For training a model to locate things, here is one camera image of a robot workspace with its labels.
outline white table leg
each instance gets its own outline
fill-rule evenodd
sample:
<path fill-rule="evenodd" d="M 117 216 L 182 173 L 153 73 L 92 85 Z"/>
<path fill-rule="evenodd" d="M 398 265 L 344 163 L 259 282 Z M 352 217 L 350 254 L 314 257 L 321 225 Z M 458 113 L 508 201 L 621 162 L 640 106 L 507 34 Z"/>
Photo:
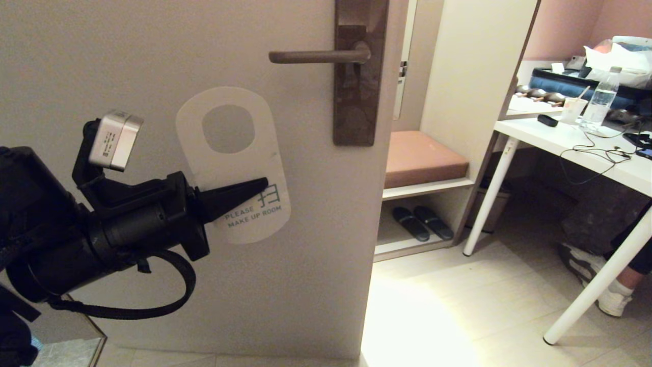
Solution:
<path fill-rule="evenodd" d="M 645 243 L 652 237 L 652 208 L 627 236 L 623 244 L 612 255 L 602 270 L 593 278 L 586 288 L 575 298 L 566 312 L 552 325 L 543 336 L 543 341 L 553 345 L 568 329 L 588 310 L 600 294 L 618 277 L 618 274 L 630 263 Z"/>
<path fill-rule="evenodd" d="M 507 173 L 507 169 L 509 169 L 509 165 L 512 163 L 512 158 L 514 157 L 514 153 L 516 153 L 516 147 L 518 147 L 519 140 L 517 138 L 514 138 L 512 136 L 507 139 L 507 143 L 505 144 L 505 149 L 503 149 L 503 155 L 500 157 L 500 161 L 498 162 L 498 166 L 496 167 L 496 172 L 494 173 L 494 177 L 491 180 L 491 183 L 489 184 L 489 188 L 487 189 L 487 194 L 484 196 L 484 200 L 482 201 L 482 205 L 480 206 L 480 210 L 478 211 L 478 216 L 475 218 L 475 223 L 473 224 L 473 228 L 471 229 L 471 234 L 469 235 L 468 240 L 466 240 L 466 245 L 464 245 L 464 250 L 463 254 L 466 256 L 471 256 L 473 253 L 473 248 L 475 247 L 475 244 L 478 242 L 478 237 L 480 236 L 480 232 L 482 231 L 482 228 L 484 227 L 484 223 L 487 221 L 487 217 L 489 216 L 489 211 L 491 210 L 491 207 L 494 205 L 494 201 L 496 200 L 496 196 L 498 195 L 498 190 L 500 189 L 500 185 L 503 184 L 503 180 L 505 179 L 505 174 Z"/>

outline plastic bottle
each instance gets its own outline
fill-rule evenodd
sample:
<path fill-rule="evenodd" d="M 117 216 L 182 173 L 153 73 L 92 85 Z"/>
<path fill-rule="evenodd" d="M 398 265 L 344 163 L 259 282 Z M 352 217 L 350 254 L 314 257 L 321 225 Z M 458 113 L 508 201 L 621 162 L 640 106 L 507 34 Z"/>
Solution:
<path fill-rule="evenodd" d="M 580 122 L 581 130 L 596 131 L 602 125 L 604 117 L 607 116 L 611 103 L 614 101 L 615 95 L 618 92 L 618 79 L 622 70 L 623 68 L 621 67 L 613 66 L 609 70 L 607 79 L 601 81 L 598 87 L 595 88 L 591 101 L 582 116 Z"/>

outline slipper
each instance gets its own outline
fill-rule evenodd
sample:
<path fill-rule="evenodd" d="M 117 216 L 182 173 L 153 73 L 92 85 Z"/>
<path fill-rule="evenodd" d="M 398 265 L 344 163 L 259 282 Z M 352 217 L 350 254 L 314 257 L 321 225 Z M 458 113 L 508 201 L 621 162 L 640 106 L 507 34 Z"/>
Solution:
<path fill-rule="evenodd" d="M 418 239 L 421 242 L 426 242 L 430 239 L 430 233 L 426 227 L 423 227 L 421 223 L 415 218 L 414 215 L 408 210 L 401 206 L 397 206 L 392 211 L 392 216 L 394 219 L 399 222 L 414 238 Z"/>
<path fill-rule="evenodd" d="M 414 215 L 443 240 L 452 238 L 452 230 L 430 208 L 418 206 L 414 208 Z"/>

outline lever handle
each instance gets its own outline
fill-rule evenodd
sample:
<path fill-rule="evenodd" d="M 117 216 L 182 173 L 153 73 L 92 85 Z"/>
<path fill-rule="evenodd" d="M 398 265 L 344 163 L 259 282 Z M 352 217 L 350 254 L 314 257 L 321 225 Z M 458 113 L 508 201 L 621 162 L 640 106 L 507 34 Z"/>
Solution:
<path fill-rule="evenodd" d="M 371 58 L 369 45 L 356 42 L 352 50 L 338 51 L 270 51 L 269 61 L 275 64 L 307 63 L 358 63 L 364 64 Z"/>

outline black remote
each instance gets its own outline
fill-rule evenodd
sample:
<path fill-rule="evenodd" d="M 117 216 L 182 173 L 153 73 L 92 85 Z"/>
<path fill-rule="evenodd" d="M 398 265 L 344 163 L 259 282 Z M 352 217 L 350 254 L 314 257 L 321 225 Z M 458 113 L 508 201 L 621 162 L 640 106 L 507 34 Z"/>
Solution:
<path fill-rule="evenodd" d="M 548 115 L 539 115 L 537 117 L 537 120 L 541 122 L 544 125 L 548 125 L 550 127 L 555 127 L 559 123 L 559 121 L 555 120 L 554 118 L 551 118 Z"/>

